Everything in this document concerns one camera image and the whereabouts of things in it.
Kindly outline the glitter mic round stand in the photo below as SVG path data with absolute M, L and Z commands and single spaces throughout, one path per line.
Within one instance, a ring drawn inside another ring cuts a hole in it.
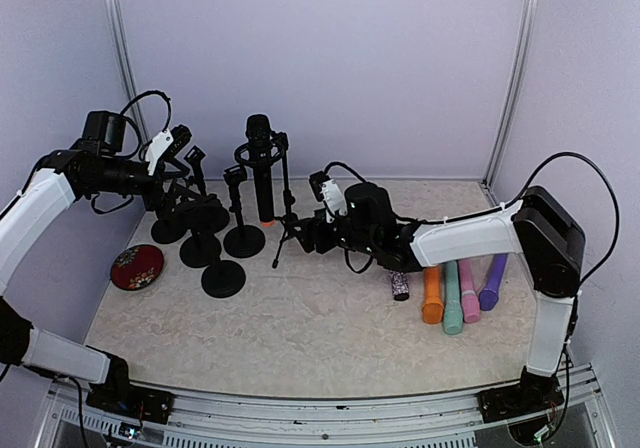
M 221 258 L 222 245 L 216 237 L 229 224 L 228 211 L 210 196 L 181 202 L 175 214 L 191 233 L 180 246 L 180 261 L 189 268 L 204 268 L 201 287 L 208 296 L 224 299 L 236 295 L 245 285 L 245 271 L 239 263 Z

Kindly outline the black microphone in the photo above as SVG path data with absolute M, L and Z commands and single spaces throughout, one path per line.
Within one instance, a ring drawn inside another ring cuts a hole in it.
M 274 223 L 274 202 L 271 177 L 271 128 L 264 114 L 254 114 L 247 119 L 249 161 L 252 164 L 258 216 L 264 226 Z

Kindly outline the purple mic round stand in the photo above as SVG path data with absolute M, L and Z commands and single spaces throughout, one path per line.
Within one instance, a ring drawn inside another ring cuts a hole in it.
M 204 229 L 212 233 L 218 233 L 226 228 L 230 222 L 230 215 L 223 207 L 221 201 L 215 193 L 207 192 L 201 162 L 205 158 L 205 153 L 193 146 L 185 155 L 185 161 L 191 166 L 193 175 L 191 180 L 197 186 L 200 195 L 203 197 L 200 213 L 204 216 Z

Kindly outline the teal microphone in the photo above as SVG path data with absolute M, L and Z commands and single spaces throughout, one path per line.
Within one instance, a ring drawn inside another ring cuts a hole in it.
M 464 318 L 456 261 L 449 261 L 445 264 L 445 308 L 442 323 L 443 330 L 447 335 L 457 335 L 463 330 Z

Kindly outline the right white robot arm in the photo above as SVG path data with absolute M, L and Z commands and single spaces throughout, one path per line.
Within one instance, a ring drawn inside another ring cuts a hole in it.
M 326 180 L 316 198 L 323 208 L 286 224 L 307 253 L 341 248 L 403 273 L 466 258 L 523 255 L 536 318 L 525 364 L 529 375 L 515 384 L 511 401 L 531 412 L 549 397 L 547 378 L 557 371 L 580 290 L 585 234 L 544 188 L 533 186 L 517 200 L 484 212 L 432 222 L 397 217 L 388 192 L 374 183 L 341 190 Z

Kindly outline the pink mic round stand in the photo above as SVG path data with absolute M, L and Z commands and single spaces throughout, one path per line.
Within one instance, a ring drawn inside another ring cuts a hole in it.
M 187 227 L 182 216 L 171 216 L 166 219 L 157 219 L 151 227 L 151 238 L 155 243 L 166 245 L 174 243 L 187 232 Z

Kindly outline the orange microphone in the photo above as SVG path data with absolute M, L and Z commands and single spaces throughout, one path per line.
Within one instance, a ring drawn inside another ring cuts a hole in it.
M 434 325 L 442 322 L 444 303 L 441 297 L 440 267 L 429 267 L 424 270 L 425 298 L 422 305 L 422 318 L 426 324 Z

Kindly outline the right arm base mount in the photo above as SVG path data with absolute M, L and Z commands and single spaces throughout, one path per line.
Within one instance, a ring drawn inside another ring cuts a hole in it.
M 558 387 L 524 388 L 521 385 L 483 390 L 477 399 L 484 423 L 517 418 L 564 403 L 564 395 Z

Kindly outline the teal mic round stand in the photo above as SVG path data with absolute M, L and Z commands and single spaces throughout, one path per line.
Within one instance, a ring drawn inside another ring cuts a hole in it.
M 190 268 L 204 268 L 216 262 L 222 252 L 222 246 L 214 233 L 210 231 L 192 231 L 180 247 L 180 260 Z

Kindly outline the orange mic round stand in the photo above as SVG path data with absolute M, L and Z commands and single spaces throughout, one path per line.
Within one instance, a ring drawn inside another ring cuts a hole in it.
M 266 239 L 258 227 L 247 225 L 244 221 L 240 185 L 248 179 L 246 169 L 242 165 L 232 166 L 224 170 L 223 178 L 230 198 L 229 211 L 236 220 L 236 226 L 223 239 L 223 247 L 234 258 L 251 258 L 262 251 Z

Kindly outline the glitter silver microphone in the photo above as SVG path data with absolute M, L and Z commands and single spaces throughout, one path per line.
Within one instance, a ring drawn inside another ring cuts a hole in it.
M 395 301 L 406 301 L 410 298 L 410 288 L 407 275 L 402 272 L 389 271 L 392 297 Z

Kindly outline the black tripod mic stand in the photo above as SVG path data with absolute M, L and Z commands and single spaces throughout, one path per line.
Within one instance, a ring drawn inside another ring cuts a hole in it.
M 282 191 L 282 201 L 285 208 L 285 214 L 282 216 L 276 216 L 274 214 L 274 222 L 280 222 L 283 226 L 283 233 L 278 242 L 278 249 L 276 255 L 272 261 L 272 268 L 276 269 L 279 265 L 279 257 L 282 252 L 282 248 L 285 242 L 290 240 L 287 239 L 287 223 L 290 221 L 294 221 L 299 219 L 297 214 L 293 211 L 293 205 L 296 202 L 296 198 L 293 195 L 293 192 L 290 189 L 290 181 L 289 181 L 289 163 L 288 163 L 288 150 L 289 150 L 289 139 L 288 135 L 285 132 L 275 132 L 271 130 L 271 169 L 277 163 L 282 163 L 282 174 L 283 174 L 283 191 Z M 250 168 L 252 170 L 252 164 L 249 161 L 248 154 L 248 142 L 240 145 L 234 151 L 234 159 L 239 164 L 246 168 Z

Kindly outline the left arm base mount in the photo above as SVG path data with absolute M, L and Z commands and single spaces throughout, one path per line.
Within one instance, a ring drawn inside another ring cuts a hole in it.
M 107 413 L 142 422 L 166 425 L 174 403 L 174 395 L 169 391 L 133 385 L 125 401 L 117 401 L 115 394 L 102 388 L 92 388 L 86 404 Z

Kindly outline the purple microphone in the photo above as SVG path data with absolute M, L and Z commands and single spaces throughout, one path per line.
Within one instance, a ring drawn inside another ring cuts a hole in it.
M 482 311 L 493 310 L 499 302 L 500 289 L 506 271 L 507 260 L 507 254 L 497 254 L 493 257 L 486 283 L 478 294 L 480 309 Z

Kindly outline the pink microphone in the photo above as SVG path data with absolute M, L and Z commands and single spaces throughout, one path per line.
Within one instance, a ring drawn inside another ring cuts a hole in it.
M 475 289 L 471 261 L 458 261 L 460 282 L 460 303 L 463 310 L 463 320 L 466 324 L 477 323 L 481 319 L 481 309 Z

